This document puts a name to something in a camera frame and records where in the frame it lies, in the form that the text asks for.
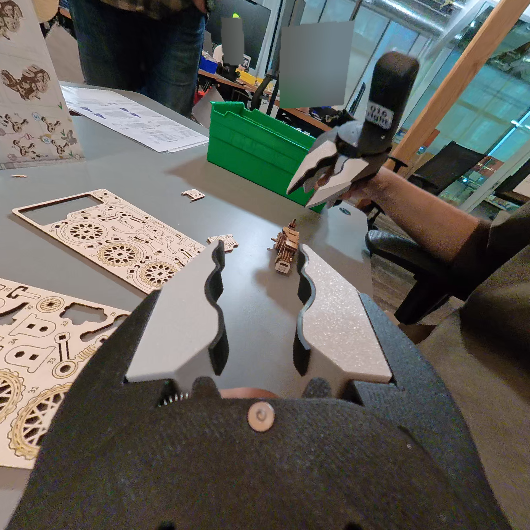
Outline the green plastic bin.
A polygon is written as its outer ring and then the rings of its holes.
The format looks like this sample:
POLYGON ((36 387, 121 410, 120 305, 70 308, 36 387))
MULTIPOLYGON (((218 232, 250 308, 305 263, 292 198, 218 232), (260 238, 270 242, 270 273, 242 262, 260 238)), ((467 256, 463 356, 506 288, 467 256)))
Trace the green plastic bin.
POLYGON ((302 188, 286 190, 315 138, 242 102, 210 103, 207 161, 305 206, 302 188))

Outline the wooden puzzle sheet with wheels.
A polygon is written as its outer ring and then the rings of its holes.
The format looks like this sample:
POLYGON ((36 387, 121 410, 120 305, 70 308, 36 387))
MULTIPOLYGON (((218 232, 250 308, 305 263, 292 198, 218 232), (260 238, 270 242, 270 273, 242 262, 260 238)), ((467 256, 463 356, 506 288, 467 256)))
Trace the wooden puzzle sheet with wheels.
POLYGON ((107 189, 14 208, 12 213, 145 294, 161 289, 205 246, 107 189), (41 224, 29 212, 90 198, 95 205, 41 224))

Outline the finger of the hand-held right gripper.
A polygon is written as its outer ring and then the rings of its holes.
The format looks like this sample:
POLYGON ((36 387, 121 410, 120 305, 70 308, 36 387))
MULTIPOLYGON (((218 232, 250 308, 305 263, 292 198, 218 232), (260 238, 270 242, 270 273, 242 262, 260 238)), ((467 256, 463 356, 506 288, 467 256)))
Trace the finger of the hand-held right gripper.
POLYGON ((318 179, 326 172, 336 158, 336 144, 325 141, 311 149, 300 163, 286 190, 291 195, 298 189, 304 193, 314 190, 318 179))
POLYGON ((318 187, 305 208, 315 208, 322 204, 326 208, 333 207, 368 165, 363 158, 340 156, 333 167, 333 174, 325 184, 318 187))

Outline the person's right forearm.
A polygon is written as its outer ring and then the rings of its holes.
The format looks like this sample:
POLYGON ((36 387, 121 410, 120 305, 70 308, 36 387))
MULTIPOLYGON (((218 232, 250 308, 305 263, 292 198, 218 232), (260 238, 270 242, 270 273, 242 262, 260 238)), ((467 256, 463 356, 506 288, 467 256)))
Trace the person's right forearm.
POLYGON ((480 284, 472 265, 487 267, 491 224, 461 211, 394 173, 385 201, 376 203, 407 235, 434 258, 444 262, 460 280, 466 301, 480 284))

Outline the small slotted wooden puzzle piece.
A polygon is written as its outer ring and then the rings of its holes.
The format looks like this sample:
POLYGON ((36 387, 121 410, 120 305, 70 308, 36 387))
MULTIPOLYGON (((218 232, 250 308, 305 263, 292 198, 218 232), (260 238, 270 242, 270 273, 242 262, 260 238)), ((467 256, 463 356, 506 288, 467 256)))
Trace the small slotted wooden puzzle piece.
POLYGON ((208 244, 214 244, 218 241, 222 241, 224 245, 224 252, 230 253, 239 246, 239 243, 235 240, 232 234, 215 235, 207 238, 208 244))

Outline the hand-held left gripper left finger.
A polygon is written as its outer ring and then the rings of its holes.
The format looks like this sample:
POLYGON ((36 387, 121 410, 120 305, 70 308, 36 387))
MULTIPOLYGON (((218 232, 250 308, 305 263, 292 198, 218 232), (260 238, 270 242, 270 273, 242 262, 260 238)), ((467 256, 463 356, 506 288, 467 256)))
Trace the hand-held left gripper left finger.
POLYGON ((129 382, 192 384, 219 376, 229 357, 223 293, 224 242, 209 244, 158 291, 128 368, 129 382))

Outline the person's olive shirt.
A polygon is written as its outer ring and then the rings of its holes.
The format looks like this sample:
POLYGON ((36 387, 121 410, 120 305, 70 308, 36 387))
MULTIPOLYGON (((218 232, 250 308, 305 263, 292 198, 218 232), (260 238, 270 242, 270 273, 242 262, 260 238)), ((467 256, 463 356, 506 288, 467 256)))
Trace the person's olive shirt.
POLYGON ((480 284, 420 350, 456 399, 502 511, 529 529, 529 203, 486 223, 489 262, 471 268, 480 284))

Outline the printed paper sheet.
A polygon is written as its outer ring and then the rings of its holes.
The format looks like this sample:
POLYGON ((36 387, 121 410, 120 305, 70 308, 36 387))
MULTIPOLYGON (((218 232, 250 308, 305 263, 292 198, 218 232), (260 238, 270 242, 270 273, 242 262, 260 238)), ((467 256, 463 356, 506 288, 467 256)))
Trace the printed paper sheet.
POLYGON ((158 153, 175 153, 209 142, 207 136, 117 92, 64 84, 61 89, 69 110, 158 153))

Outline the black monitor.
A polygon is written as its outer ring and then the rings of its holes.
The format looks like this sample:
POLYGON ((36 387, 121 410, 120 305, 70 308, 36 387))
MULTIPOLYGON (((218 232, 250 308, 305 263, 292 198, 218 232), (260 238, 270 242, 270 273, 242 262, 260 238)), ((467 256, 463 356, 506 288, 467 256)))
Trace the black monitor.
POLYGON ((244 54, 250 57, 249 68, 255 69, 266 35, 271 10, 255 1, 215 1, 205 29, 210 33, 213 44, 221 44, 222 18, 235 14, 242 19, 244 54))

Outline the wooden puzzle sheet with cutouts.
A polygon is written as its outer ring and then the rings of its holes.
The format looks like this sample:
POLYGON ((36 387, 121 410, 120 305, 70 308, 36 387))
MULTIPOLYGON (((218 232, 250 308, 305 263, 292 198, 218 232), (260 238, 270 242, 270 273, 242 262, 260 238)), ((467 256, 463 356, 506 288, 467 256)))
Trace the wooden puzzle sheet with cutouts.
POLYGON ((128 316, 1 279, 1 467, 33 468, 66 393, 128 316))

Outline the grey desk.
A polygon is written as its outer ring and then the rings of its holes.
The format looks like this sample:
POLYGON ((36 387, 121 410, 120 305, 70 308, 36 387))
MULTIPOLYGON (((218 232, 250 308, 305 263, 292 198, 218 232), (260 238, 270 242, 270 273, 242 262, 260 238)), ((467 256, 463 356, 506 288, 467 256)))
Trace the grey desk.
POLYGON ((254 386, 288 396, 298 374, 293 366, 297 297, 296 271, 272 269, 267 248, 279 224, 293 217, 304 242, 362 293, 372 293, 365 247, 367 220, 348 203, 322 214, 249 182, 206 160, 206 146, 157 154, 89 118, 73 117, 84 162, 21 169, 26 179, 1 172, 1 276, 32 286, 132 310, 74 384, 59 419, 44 441, 44 455, 31 473, 16 519, 23 527, 95 527, 134 520, 140 511, 155 522, 182 513, 203 513, 221 525, 229 508, 259 507, 266 513, 295 506, 309 494, 283 484, 292 467, 275 465, 283 456, 275 434, 253 431, 247 413, 253 400, 194 396, 156 407, 164 379, 124 383, 117 362, 134 350, 142 331, 140 317, 154 297, 79 256, 11 209, 106 188, 160 221, 205 242, 209 235, 233 233, 239 248, 225 255, 224 292, 218 300, 229 342, 229 357, 219 388, 254 386), (205 198, 181 196, 197 189, 205 198))

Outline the wooden post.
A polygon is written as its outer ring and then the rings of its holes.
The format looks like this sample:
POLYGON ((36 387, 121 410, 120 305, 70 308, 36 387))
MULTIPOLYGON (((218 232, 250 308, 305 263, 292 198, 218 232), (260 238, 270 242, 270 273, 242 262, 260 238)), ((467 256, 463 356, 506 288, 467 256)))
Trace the wooden post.
POLYGON ((529 5, 529 1, 500 1, 444 78, 433 97, 393 150, 407 164, 490 58, 529 5))

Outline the small wooden model assembly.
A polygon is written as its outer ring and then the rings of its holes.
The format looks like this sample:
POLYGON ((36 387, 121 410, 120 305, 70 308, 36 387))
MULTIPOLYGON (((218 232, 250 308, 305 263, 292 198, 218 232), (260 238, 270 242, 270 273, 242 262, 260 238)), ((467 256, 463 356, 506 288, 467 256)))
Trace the small wooden model assembly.
POLYGON ((272 237, 274 243, 272 249, 276 251, 276 272, 287 275, 291 269, 293 259, 299 248, 300 233, 296 229, 296 219, 284 226, 276 237, 272 237))

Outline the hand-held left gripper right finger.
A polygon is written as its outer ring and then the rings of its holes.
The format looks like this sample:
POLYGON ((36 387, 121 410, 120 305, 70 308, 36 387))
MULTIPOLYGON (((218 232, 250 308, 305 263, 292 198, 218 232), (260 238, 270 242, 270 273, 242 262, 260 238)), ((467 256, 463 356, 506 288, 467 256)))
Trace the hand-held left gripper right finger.
POLYGON ((390 383, 391 369, 357 288, 306 244, 299 248, 297 272, 302 308, 293 363, 302 382, 390 383))

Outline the person's right hand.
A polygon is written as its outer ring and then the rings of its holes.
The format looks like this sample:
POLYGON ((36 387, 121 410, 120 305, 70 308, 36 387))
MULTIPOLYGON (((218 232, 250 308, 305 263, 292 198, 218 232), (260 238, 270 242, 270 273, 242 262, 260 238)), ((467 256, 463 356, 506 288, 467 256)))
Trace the person's right hand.
POLYGON ((388 195, 388 186, 394 181, 394 172, 382 167, 374 176, 359 179, 351 184, 341 196, 341 200, 358 202, 367 200, 379 203, 385 201, 388 195))

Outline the standing instruction booklet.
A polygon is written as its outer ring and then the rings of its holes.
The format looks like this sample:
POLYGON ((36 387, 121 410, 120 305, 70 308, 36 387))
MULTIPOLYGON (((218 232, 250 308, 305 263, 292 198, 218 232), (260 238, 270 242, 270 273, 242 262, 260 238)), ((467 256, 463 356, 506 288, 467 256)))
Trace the standing instruction booklet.
POLYGON ((33 1, 1 1, 1 169, 81 161, 33 1))

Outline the black mesh office chair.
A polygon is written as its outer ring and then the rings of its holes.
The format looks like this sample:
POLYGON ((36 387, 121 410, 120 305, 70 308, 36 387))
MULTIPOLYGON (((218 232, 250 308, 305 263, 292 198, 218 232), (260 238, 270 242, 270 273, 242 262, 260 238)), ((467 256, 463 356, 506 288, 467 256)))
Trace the black mesh office chair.
POLYGON ((439 196, 485 156, 451 141, 413 172, 408 181, 432 195, 439 196))

